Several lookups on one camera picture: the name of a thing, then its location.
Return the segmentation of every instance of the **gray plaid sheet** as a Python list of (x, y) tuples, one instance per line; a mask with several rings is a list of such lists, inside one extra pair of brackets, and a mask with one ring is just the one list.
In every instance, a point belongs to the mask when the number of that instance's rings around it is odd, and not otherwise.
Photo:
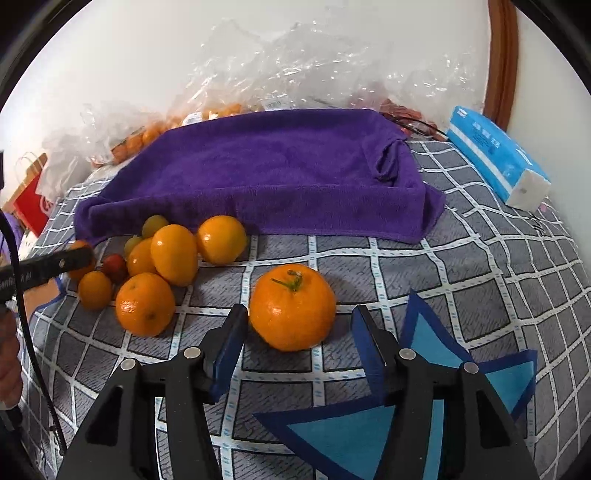
[[(65, 298), (31, 321), (37, 357), (67, 440), (124, 358), (158, 362), (198, 344), (234, 303), (248, 305), (252, 286), (264, 272), (300, 262), (318, 269), (333, 287), (339, 302), (335, 327), (324, 344), (289, 354), (273, 351), (249, 333), (230, 393), (206, 409), (225, 480), (326, 479), (279, 444), (252, 413), (367, 395), (350, 334), (350, 312), (365, 304), (381, 327), (397, 334), (411, 289), (428, 301), (477, 361), (525, 348), (538, 351), (535, 398), (517, 423), (541, 477), (559, 478), (591, 433), (591, 288), (576, 246), (549, 202), (534, 222), (500, 202), (450, 144), (410, 145), (424, 180), (447, 194), (443, 216), (420, 244), (363, 237), (253, 236), (237, 262), (228, 267), (202, 265), (193, 286), (175, 290), (177, 314), (163, 335), (151, 339), (123, 331), (113, 307), (99, 314), (84, 311), (76, 286), (69, 284)], [(78, 202), (96, 195), (107, 182), (71, 189), (56, 205), (33, 255), (72, 241)], [(121, 252), (125, 240), (98, 245), (98, 258)], [(26, 447), (52, 479), (61, 458), (48, 434), (48, 410), (26, 353), (22, 364)], [(169, 480), (162, 399), (155, 405), (155, 428), (160, 476)]]

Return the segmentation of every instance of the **towel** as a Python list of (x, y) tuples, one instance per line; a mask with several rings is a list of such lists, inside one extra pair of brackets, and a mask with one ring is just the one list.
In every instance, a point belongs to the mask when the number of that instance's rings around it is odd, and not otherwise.
[(81, 202), (76, 238), (96, 245), (151, 215), (196, 229), (214, 215), (249, 234), (374, 236), (418, 243), (444, 194), (423, 183), (406, 136), (372, 110), (284, 110), (160, 136)]

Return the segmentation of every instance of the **screw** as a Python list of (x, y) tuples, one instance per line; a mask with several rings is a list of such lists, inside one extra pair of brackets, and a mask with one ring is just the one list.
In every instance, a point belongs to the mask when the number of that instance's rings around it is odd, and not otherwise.
[(469, 374), (477, 374), (478, 373), (478, 365), (474, 362), (466, 362), (464, 364), (464, 370)]
[(412, 348), (402, 348), (398, 354), (404, 360), (414, 360), (417, 356), (417, 353)]
[(199, 347), (190, 346), (183, 352), (183, 355), (185, 356), (185, 358), (191, 360), (192, 358), (197, 358), (199, 355), (201, 355), (201, 350), (199, 349)]
[(135, 367), (135, 360), (133, 358), (126, 358), (121, 362), (121, 370), (131, 370)]

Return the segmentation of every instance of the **tissue box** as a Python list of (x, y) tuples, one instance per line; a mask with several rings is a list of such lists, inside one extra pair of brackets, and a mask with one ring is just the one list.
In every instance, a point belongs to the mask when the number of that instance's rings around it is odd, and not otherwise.
[(508, 206), (533, 212), (548, 195), (548, 175), (485, 116), (456, 107), (447, 136)]

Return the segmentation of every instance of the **clear plastic wrap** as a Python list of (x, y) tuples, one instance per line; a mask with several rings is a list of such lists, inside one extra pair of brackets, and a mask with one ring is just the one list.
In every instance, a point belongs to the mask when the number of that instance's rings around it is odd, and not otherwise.
[(85, 105), (81, 152), (94, 167), (134, 157), (163, 132), (180, 125), (181, 119), (164, 118), (125, 102)]
[(86, 180), (92, 168), (80, 150), (80, 137), (75, 132), (53, 132), (41, 146), (47, 153), (47, 162), (35, 192), (55, 203), (69, 188)]
[(347, 34), (345, 11), (323, 23), (296, 24), (272, 41), (244, 31), (234, 21), (220, 24), (201, 45), (190, 81), (171, 114), (190, 115), (187, 124), (261, 110), (380, 111), (394, 104), (422, 112), (418, 118), (442, 126), (458, 104), (481, 108), (469, 54), (393, 73), (391, 62), (384, 60), (391, 40), (380, 43)]

